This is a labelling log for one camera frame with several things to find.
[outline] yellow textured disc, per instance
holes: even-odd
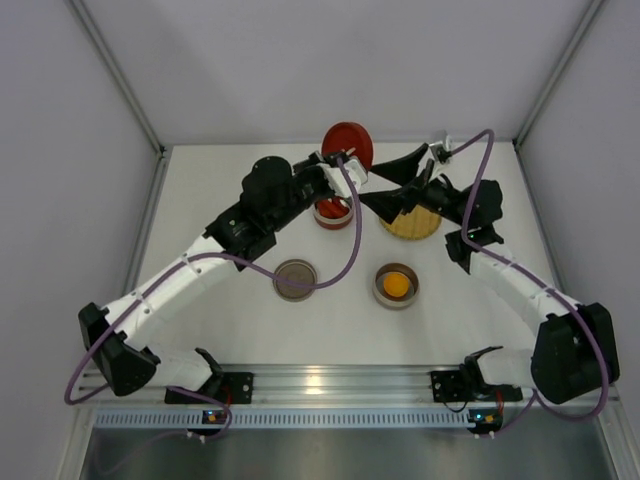
[[[433,234],[440,223],[442,217],[431,213],[423,207],[416,207],[413,212],[407,215],[398,215],[392,224],[380,220],[382,226],[392,235],[405,240],[422,240]]]
[[[384,277],[383,287],[392,297],[400,298],[409,291],[409,279],[402,273],[391,272]]]

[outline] red lid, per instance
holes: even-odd
[[[336,123],[322,140],[322,154],[345,152],[355,148],[353,155],[358,157],[364,168],[369,170],[373,164],[373,141],[369,133],[359,123]]]

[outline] gray wall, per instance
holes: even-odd
[[[154,155],[62,0],[0,7],[0,469],[50,479],[77,311],[119,293]]]
[[[168,144],[512,138],[588,0],[87,0]]]
[[[609,2],[523,159],[569,287],[613,315],[619,389],[640,438],[640,3]]]

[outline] white table surface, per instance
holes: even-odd
[[[417,144],[376,144],[374,162],[405,155]],[[447,170],[465,188],[475,176],[485,144],[454,158]],[[175,147],[155,215],[140,280],[164,268],[238,200],[240,182],[253,163],[279,155],[291,163],[318,145],[215,145]],[[516,257],[551,280],[545,254],[513,147],[498,143],[485,178],[500,182],[504,218],[496,222]],[[363,191],[392,185],[372,176]],[[184,308],[156,342],[177,348],[204,347],[220,363],[437,365],[462,361],[489,345],[533,347],[534,336],[491,290],[449,260],[442,222],[431,237],[409,242],[391,236],[364,207],[360,255],[337,286],[289,303],[271,280],[246,270],[220,283]],[[277,245],[257,263],[273,270],[289,258],[311,262],[321,281],[344,266],[355,226],[327,231],[306,212],[277,234]],[[421,293],[402,311],[383,309],[371,292],[373,275],[385,263],[402,262],[420,277]]]

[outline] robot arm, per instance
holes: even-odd
[[[244,269],[229,256],[253,262],[276,244],[276,232],[315,202],[335,195],[351,197],[338,159],[359,190],[367,173],[356,157],[345,153],[315,153],[293,170],[280,157],[259,160],[242,181],[240,200],[180,257],[121,299],[102,308],[91,303],[80,311],[87,349],[117,324],[92,357],[117,396],[145,385],[178,386],[209,396],[217,392],[222,370],[208,352],[153,345],[154,333],[205,290]]]
[[[427,147],[435,160],[430,159],[418,174],[418,163]],[[402,159],[374,166],[370,173],[400,188],[360,195],[361,201],[388,223],[420,205],[462,225],[471,187],[459,191],[447,177],[433,178],[436,162],[438,166],[448,163],[448,152],[442,145],[434,149],[425,144]],[[524,274],[526,270],[515,262],[493,227],[493,222],[502,218],[501,204],[498,182],[481,180],[469,218],[469,238],[508,263],[472,248],[463,241],[461,230],[446,235],[447,251],[453,262],[493,289],[522,318],[536,336],[536,344],[533,350],[489,347],[469,355],[460,365],[465,391],[456,394],[457,398],[487,398],[497,386],[511,385],[535,388],[551,402],[560,404],[602,385],[593,348],[571,312],[554,295],[564,299],[585,320],[602,351],[608,382],[617,380],[620,370],[609,312],[598,303],[582,305],[555,291],[551,295],[549,287],[542,287]]]

